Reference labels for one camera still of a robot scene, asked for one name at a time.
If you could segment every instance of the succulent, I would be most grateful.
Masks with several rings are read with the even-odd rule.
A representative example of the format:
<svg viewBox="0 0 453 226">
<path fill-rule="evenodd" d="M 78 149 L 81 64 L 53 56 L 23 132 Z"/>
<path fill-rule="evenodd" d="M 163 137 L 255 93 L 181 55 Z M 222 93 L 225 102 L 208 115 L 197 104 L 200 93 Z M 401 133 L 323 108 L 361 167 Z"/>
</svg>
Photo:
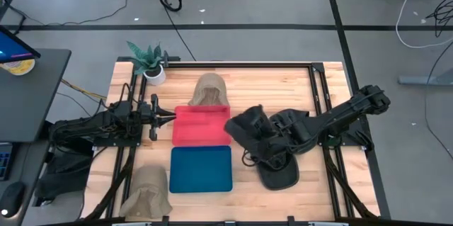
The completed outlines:
<svg viewBox="0 0 453 226">
<path fill-rule="evenodd" d="M 162 55 L 160 45 L 157 45 L 154 50 L 150 45 L 147 51 L 141 50 L 129 41 L 127 41 L 127 45 L 135 54 L 137 64 L 140 66 L 139 69 L 135 70 L 135 74 L 143 74 L 148 70 L 156 69 L 160 67 L 161 61 L 164 61 L 164 64 L 168 62 L 168 53 L 164 51 L 164 55 Z"/>
</svg>

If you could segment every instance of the monitor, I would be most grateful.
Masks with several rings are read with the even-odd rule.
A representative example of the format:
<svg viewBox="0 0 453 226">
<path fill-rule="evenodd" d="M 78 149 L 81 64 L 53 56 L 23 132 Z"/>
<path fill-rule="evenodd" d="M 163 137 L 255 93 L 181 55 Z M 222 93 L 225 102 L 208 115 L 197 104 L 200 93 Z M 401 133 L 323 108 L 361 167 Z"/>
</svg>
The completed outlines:
<svg viewBox="0 0 453 226">
<path fill-rule="evenodd" d="M 0 64 L 29 60 L 40 56 L 37 51 L 26 45 L 13 33 L 0 26 Z"/>
</svg>

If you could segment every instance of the computer mouse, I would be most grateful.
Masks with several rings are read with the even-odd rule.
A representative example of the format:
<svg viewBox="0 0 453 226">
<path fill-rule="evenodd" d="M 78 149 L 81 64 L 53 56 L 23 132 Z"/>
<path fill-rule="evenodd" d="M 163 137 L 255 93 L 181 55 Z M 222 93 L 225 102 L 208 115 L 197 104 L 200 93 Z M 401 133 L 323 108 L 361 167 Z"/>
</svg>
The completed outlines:
<svg viewBox="0 0 453 226">
<path fill-rule="evenodd" d="M 6 187 L 0 198 L 0 213 L 3 217 L 10 218 L 19 211 L 24 193 L 25 184 L 23 182 L 18 181 Z"/>
</svg>

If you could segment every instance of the wooden tabletop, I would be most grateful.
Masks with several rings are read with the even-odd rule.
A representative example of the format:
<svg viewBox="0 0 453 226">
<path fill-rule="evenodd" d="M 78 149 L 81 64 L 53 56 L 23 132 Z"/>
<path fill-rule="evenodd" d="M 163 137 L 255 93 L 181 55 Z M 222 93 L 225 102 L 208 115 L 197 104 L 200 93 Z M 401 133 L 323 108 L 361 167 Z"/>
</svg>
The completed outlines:
<svg viewBox="0 0 453 226">
<path fill-rule="evenodd" d="M 350 92 L 341 62 L 324 62 L 328 88 L 333 106 L 348 100 Z M 315 115 L 314 102 L 307 68 L 170 68 L 165 69 L 166 81 L 160 86 L 147 85 L 145 101 L 157 94 L 159 105 L 168 111 L 187 105 L 192 98 L 198 78 L 215 72 L 226 82 L 231 116 L 251 106 L 262 104 L 272 115 L 286 108 L 310 111 Z M 113 72 L 108 103 L 120 98 L 121 86 L 129 83 L 132 63 L 117 62 Z M 321 92 L 321 82 L 317 77 Z M 138 97 L 141 77 L 137 79 Z M 169 179 L 173 123 L 158 130 L 158 141 L 148 138 L 149 126 L 144 127 L 142 145 L 137 149 L 134 170 L 148 164 L 159 164 L 167 170 Z M 361 201 L 374 214 L 379 214 L 376 196 L 365 153 L 359 147 L 342 147 L 348 182 Z M 170 193 L 173 210 L 170 221 L 285 221 L 288 215 L 295 220 L 333 220 L 333 211 L 326 177 L 322 149 L 297 155 L 299 183 L 281 191 L 269 191 L 260 182 L 256 168 L 242 164 L 243 148 L 231 142 L 233 190 L 228 193 Z M 93 162 L 85 190 L 82 217 L 93 211 L 110 187 L 117 148 L 107 148 Z M 343 192 L 337 192 L 342 215 L 346 216 Z M 118 215 L 123 187 L 119 188 L 113 216 Z"/>
</svg>

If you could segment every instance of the red tray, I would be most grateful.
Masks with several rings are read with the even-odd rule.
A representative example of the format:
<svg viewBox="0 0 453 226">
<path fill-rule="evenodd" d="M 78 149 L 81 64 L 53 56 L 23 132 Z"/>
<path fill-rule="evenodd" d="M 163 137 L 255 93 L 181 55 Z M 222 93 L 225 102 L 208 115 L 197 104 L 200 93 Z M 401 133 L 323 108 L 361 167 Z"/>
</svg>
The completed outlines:
<svg viewBox="0 0 453 226">
<path fill-rule="evenodd" d="M 229 145 L 224 126 L 229 106 L 176 106 L 173 144 L 177 147 Z"/>
</svg>

